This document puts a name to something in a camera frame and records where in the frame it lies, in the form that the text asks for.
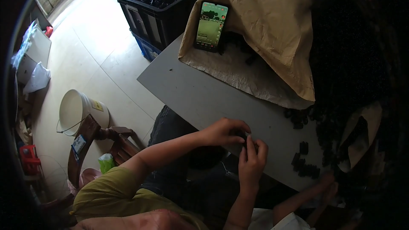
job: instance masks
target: red plastic stool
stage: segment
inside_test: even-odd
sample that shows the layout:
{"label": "red plastic stool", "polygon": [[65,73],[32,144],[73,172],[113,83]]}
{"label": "red plastic stool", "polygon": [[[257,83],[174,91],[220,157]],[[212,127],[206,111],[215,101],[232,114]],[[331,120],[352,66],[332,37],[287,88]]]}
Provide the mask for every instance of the red plastic stool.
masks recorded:
{"label": "red plastic stool", "polygon": [[37,158],[35,145],[26,145],[20,147],[20,157],[23,163],[23,170],[28,175],[37,175],[40,171],[38,166],[41,166],[41,161]]}

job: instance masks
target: pink plastic bag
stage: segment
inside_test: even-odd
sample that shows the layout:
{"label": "pink plastic bag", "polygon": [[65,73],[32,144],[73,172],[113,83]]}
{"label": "pink plastic bag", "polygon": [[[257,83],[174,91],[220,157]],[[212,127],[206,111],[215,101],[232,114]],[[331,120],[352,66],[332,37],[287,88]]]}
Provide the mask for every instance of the pink plastic bag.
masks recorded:
{"label": "pink plastic bag", "polygon": [[87,168],[84,171],[82,171],[81,174],[79,175],[79,188],[78,189],[75,188],[69,180],[67,180],[69,191],[71,192],[71,194],[76,196],[78,191],[81,188],[83,188],[89,182],[91,182],[94,179],[97,179],[97,178],[99,178],[101,176],[102,176],[102,172],[100,172],[100,171],[98,171],[96,169],[93,169],[93,168]]}

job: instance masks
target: wooden chair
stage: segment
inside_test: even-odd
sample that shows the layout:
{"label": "wooden chair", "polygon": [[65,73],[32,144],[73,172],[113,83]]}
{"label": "wooden chair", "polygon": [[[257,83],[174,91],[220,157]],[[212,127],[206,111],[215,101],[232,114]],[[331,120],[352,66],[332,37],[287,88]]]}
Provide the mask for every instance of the wooden chair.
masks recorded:
{"label": "wooden chair", "polygon": [[[136,133],[126,127],[110,127],[107,129],[101,129],[101,126],[96,122],[91,114],[82,121],[77,135],[82,135],[86,141],[84,147],[79,152],[79,161],[77,162],[74,157],[74,152],[70,150],[68,158],[68,180],[72,183],[75,188],[79,188],[79,177],[81,174],[81,167],[84,162],[85,156],[94,140],[105,140],[110,139],[114,141],[111,149],[108,153],[112,154],[114,157],[115,165],[118,166],[132,156],[136,155],[143,149],[143,145]],[[137,142],[138,147],[133,145],[128,138],[132,137],[135,142]],[[63,199],[57,199],[49,203],[41,204],[40,208],[44,212],[49,211],[61,211],[73,204],[75,196],[69,194]]]}

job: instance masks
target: hand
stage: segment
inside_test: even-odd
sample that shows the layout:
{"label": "hand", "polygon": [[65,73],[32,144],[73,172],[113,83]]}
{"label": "hand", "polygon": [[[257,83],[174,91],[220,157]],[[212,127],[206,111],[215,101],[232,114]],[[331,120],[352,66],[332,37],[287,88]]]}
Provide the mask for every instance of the hand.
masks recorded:
{"label": "hand", "polygon": [[328,171],[322,175],[319,185],[326,190],[334,181],[334,171]]}
{"label": "hand", "polygon": [[[254,145],[258,145],[258,154]],[[243,194],[256,195],[258,181],[267,163],[268,146],[261,140],[253,143],[252,137],[247,136],[247,149],[241,150],[238,161],[238,179],[240,192]]]}
{"label": "hand", "polygon": [[223,117],[197,134],[203,146],[224,146],[244,143],[243,138],[229,135],[230,131],[234,129],[251,133],[250,127],[244,121]]}
{"label": "hand", "polygon": [[332,183],[322,196],[322,205],[328,205],[338,192],[338,182]]}

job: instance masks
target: olive green shirt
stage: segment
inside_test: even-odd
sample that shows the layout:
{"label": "olive green shirt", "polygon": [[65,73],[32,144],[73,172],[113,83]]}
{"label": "olive green shirt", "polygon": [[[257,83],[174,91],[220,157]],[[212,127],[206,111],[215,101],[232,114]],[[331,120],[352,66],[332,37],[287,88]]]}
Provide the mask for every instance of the olive green shirt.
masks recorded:
{"label": "olive green shirt", "polygon": [[208,230],[200,216],[187,213],[171,200],[141,188],[135,175],[123,167],[114,167],[84,186],[74,200],[77,221],[94,217],[126,217],[158,209],[178,213],[198,230]]}

